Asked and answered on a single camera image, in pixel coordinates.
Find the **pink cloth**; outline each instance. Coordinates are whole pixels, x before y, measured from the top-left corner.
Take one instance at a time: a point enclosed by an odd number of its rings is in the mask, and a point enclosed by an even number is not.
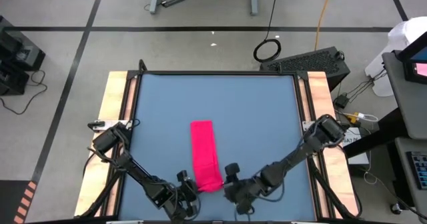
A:
[[[216,155],[212,121],[193,121],[190,129],[195,184],[199,191],[218,191],[222,188],[223,181]]]

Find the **gray floor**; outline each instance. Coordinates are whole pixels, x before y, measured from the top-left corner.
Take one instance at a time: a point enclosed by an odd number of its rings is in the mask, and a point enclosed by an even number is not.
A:
[[[260,0],[260,14],[249,15],[249,0],[187,0],[160,8],[157,15],[143,10],[149,0],[101,0],[94,26],[103,27],[182,27],[182,26],[262,26],[268,25],[273,0]],[[426,0],[400,0],[409,16],[427,15]],[[273,26],[315,27],[324,0],[277,0]],[[86,26],[94,0],[0,0],[0,15],[15,26]],[[401,21],[393,0],[330,0],[325,27],[393,27]],[[16,117],[0,108],[0,179],[28,180],[39,157],[56,106],[61,97],[82,32],[25,32],[47,57],[42,65],[49,89]],[[265,32],[91,32],[79,62],[73,85],[47,158],[27,221],[65,219],[73,216],[87,158],[85,148],[92,133],[86,123],[97,118],[109,71],[135,69],[144,59],[157,70],[257,70],[254,47]],[[282,42],[281,57],[311,51],[314,32],[270,33]],[[387,33],[321,33],[321,47],[336,46],[346,54],[351,74],[341,92],[367,80],[363,70],[387,43]],[[273,47],[261,50],[263,56]],[[37,87],[28,87],[24,96],[8,97],[14,109],[22,109]],[[393,97],[379,98],[365,91],[346,111],[383,117],[396,107]],[[374,172],[393,176],[382,150],[374,155]],[[363,218],[394,223],[416,223],[404,212],[395,216],[388,210],[394,200],[381,188],[354,178],[362,199]]]

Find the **keyboard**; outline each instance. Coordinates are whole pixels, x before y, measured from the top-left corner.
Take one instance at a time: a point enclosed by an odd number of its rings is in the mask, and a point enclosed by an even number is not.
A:
[[[427,152],[409,151],[406,154],[418,188],[427,190]]]
[[[326,74],[332,74],[340,70],[336,57],[329,51],[282,59],[268,65],[268,70],[276,71],[279,65],[284,71],[324,71]]]

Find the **blue table surface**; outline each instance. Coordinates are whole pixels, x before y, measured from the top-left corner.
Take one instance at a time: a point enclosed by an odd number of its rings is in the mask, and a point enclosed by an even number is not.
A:
[[[190,123],[212,120],[220,171],[236,162],[238,176],[251,177],[264,165],[285,157],[301,137],[294,80],[290,76],[175,76],[145,74],[141,80],[130,153],[150,174],[179,185],[176,174],[194,179]],[[280,195],[276,190],[268,198]],[[234,204],[224,190],[202,193],[197,220],[234,220]],[[306,162],[285,178],[285,195],[277,203],[254,201],[252,221],[314,221]],[[142,187],[125,178],[120,220],[168,221]],[[245,215],[238,216],[241,221]]]

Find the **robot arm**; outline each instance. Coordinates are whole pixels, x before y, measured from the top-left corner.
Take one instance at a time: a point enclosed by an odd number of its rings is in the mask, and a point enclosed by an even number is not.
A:
[[[317,119],[304,133],[302,140],[289,155],[280,161],[263,167],[250,179],[239,180],[237,163],[226,167],[226,198],[236,204],[238,214],[248,214],[253,211],[252,202],[260,195],[267,197],[284,181],[286,173],[308,156],[325,147],[335,147],[344,138],[344,129],[329,115]]]
[[[117,123],[93,140],[92,150],[104,162],[108,162],[117,172],[125,172],[137,181],[145,191],[147,198],[158,208],[163,208],[167,216],[173,221],[181,223],[186,217],[197,215],[195,205],[197,200],[197,187],[186,171],[180,171],[177,179],[179,187],[159,177],[150,175],[141,165],[133,159],[127,148],[131,132],[123,123]],[[108,158],[105,153],[112,147],[123,143],[123,151],[116,159]]]

